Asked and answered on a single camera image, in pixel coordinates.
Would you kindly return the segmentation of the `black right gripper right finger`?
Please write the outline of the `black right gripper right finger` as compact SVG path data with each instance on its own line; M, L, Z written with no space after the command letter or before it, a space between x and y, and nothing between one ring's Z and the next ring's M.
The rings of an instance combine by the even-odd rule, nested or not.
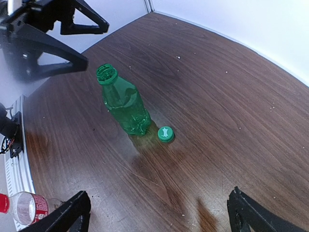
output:
M227 200L230 228L233 232L303 232L304 229L271 213L238 187Z

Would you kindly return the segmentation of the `clear bottle red label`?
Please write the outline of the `clear bottle red label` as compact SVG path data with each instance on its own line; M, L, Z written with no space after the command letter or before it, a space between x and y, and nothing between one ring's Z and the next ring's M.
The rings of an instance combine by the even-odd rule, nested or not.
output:
M64 204L61 200L48 199L25 191L19 192L9 199L10 208L7 214L11 214L15 221L24 226L42 220Z

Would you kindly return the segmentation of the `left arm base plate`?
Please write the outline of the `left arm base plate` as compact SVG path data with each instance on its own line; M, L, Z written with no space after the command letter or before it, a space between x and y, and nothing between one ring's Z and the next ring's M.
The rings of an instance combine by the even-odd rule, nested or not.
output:
M0 104L0 134L4 136L0 153L10 153L10 158L18 157L24 151L22 113L13 116L13 107L6 108Z

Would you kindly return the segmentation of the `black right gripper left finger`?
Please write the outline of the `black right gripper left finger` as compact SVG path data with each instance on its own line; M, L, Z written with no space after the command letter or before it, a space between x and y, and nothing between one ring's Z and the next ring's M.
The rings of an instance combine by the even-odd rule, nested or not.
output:
M58 209L21 232L88 232L91 202L86 191L79 191Z

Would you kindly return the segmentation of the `red bottle cap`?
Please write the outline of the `red bottle cap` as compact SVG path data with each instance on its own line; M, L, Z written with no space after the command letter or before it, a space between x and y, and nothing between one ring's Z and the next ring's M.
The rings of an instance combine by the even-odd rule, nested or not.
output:
M6 194L0 194L0 212L7 214L10 208L10 199Z

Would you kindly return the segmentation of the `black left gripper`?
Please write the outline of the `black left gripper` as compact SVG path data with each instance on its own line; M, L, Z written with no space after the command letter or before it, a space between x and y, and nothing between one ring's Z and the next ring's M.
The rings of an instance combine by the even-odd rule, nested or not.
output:
M104 34L109 23L84 0L31 0L9 14L0 2L0 47L14 79L34 82L85 71L88 59L47 34L56 21L61 34Z

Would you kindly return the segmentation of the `green bottle cap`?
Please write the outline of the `green bottle cap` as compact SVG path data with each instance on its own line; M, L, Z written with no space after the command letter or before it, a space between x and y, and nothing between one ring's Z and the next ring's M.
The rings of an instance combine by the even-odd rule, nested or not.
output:
M161 142L169 143L174 139L174 131L169 126L163 126L158 130L157 136Z

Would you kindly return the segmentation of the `green plastic bottle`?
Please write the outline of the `green plastic bottle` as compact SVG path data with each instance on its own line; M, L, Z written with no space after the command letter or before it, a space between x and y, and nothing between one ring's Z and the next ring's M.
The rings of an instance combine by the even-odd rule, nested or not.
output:
M129 135L145 135L152 120L137 87L120 77L111 64L99 66L96 76L103 102L121 128Z

